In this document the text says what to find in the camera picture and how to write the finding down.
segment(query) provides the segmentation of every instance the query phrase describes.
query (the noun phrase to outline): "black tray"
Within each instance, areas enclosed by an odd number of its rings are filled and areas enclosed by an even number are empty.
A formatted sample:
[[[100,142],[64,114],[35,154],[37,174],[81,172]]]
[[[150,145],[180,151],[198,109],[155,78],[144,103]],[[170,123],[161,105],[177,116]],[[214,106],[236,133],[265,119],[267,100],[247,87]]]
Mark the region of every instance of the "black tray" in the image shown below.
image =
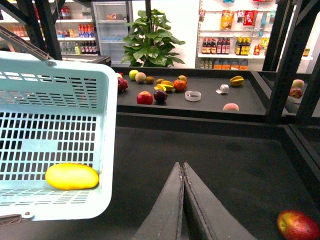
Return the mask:
[[[320,126],[289,125],[304,148],[320,167]]]
[[[258,72],[260,76],[263,78],[263,80],[266,82],[266,84],[272,89],[275,83],[275,78],[277,76],[277,73],[274,71],[260,71]],[[294,79],[302,79],[305,83],[303,87],[303,91],[306,90],[308,86],[308,82],[310,79],[311,75],[306,74],[306,73],[297,73],[294,77]],[[286,101],[285,104],[285,110],[287,111],[286,114],[286,123],[288,124],[294,124],[295,123],[295,116],[296,113],[298,112],[300,104],[298,103],[293,103],[290,100]],[[320,123],[320,100],[318,101],[313,114],[311,118],[311,125],[318,125]]]
[[[257,239],[282,240],[285,209],[320,223],[320,170],[287,125],[118,113],[112,199],[93,219],[1,227],[1,240],[129,240],[175,162],[192,167]],[[185,220],[182,240],[187,240]]]
[[[155,80],[163,78],[171,82],[176,80],[179,75],[185,75],[188,77],[186,91],[201,92],[201,100],[198,102],[187,101],[185,91],[177,93],[173,90],[168,93],[164,104],[158,104],[155,100],[152,105],[137,104],[137,95],[141,91],[145,90],[153,95],[156,81],[154,84],[139,84],[136,81],[131,81],[128,74],[132,69],[143,72],[147,76],[153,76]],[[250,71],[154,67],[113,67],[113,70],[124,73],[124,78],[128,80],[129,85],[126,92],[118,95],[118,112],[259,123],[265,121],[270,89],[261,78],[256,79]],[[243,87],[230,87],[227,95],[216,93],[222,84],[230,86],[230,79],[237,75],[245,78]],[[223,107],[227,103],[238,104],[240,111],[223,111]]]

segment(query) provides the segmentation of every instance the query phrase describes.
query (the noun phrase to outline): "red apple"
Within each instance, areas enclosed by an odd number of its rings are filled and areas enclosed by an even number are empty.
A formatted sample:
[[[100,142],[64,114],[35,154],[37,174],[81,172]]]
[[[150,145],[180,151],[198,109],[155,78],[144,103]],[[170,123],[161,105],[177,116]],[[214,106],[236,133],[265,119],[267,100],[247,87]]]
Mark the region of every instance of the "red apple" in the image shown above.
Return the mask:
[[[297,210],[284,210],[277,218],[277,226],[287,240],[317,240],[319,226],[312,218]]]
[[[151,105],[154,102],[152,94],[148,91],[142,91],[136,97],[137,104]]]
[[[302,92],[300,87],[292,87],[289,92],[289,96],[295,99],[299,99],[302,97],[304,93]]]

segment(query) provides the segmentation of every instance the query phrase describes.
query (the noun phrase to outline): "apple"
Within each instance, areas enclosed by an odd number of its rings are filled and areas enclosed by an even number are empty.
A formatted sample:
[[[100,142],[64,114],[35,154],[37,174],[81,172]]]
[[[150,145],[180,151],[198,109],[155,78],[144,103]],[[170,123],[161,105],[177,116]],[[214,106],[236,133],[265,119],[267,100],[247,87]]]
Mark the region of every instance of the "apple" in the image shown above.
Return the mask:
[[[301,89],[303,89],[304,86],[305,86],[305,82],[304,82],[303,80],[301,80],[301,79],[295,79],[295,80],[293,80],[293,82],[292,82],[291,88],[301,88]]]
[[[153,97],[158,103],[163,103],[165,100],[167,100],[168,93],[166,93],[163,90],[158,89],[158,90],[154,91]]]
[[[297,210],[284,210],[276,220],[277,227],[287,240],[317,240],[319,226],[315,220]]]
[[[132,81],[135,81],[136,80],[136,75],[139,71],[138,70],[131,70],[129,72],[129,78],[132,80]]]
[[[227,103],[223,107],[224,111],[239,111],[239,106],[235,103]]]
[[[188,83],[188,78],[186,76],[184,76],[184,75],[178,76],[178,79],[182,80],[182,81],[185,81],[186,84]]]
[[[142,91],[136,97],[137,104],[151,105],[154,102],[152,94],[148,91]]]
[[[304,93],[302,92],[300,87],[292,87],[289,92],[289,96],[295,99],[299,99],[302,97]]]
[[[147,76],[143,72],[138,72],[135,75],[135,81],[140,84],[142,84],[146,80],[146,78]]]

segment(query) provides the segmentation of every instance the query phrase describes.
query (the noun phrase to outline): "green apple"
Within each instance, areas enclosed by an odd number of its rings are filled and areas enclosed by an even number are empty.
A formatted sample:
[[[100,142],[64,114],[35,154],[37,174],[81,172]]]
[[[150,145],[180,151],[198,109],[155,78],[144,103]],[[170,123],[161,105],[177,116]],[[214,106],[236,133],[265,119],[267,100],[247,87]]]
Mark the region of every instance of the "green apple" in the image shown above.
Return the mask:
[[[136,75],[139,71],[138,70],[131,70],[129,72],[129,78],[132,80],[132,81],[135,81],[136,80]]]

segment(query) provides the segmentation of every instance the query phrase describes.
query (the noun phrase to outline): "white wall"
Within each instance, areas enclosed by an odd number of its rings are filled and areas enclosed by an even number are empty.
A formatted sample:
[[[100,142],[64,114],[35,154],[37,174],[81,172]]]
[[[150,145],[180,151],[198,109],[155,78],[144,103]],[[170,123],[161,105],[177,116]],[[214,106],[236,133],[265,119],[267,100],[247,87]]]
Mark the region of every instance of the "white wall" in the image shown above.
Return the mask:
[[[179,53],[178,58],[185,64],[174,63],[175,68],[194,68],[197,51],[198,32],[198,0],[152,0],[151,9],[164,11],[171,22],[171,32],[174,37],[185,41],[183,45],[176,45],[172,52]],[[133,20],[138,17],[139,10],[146,10],[145,1],[132,1]]]

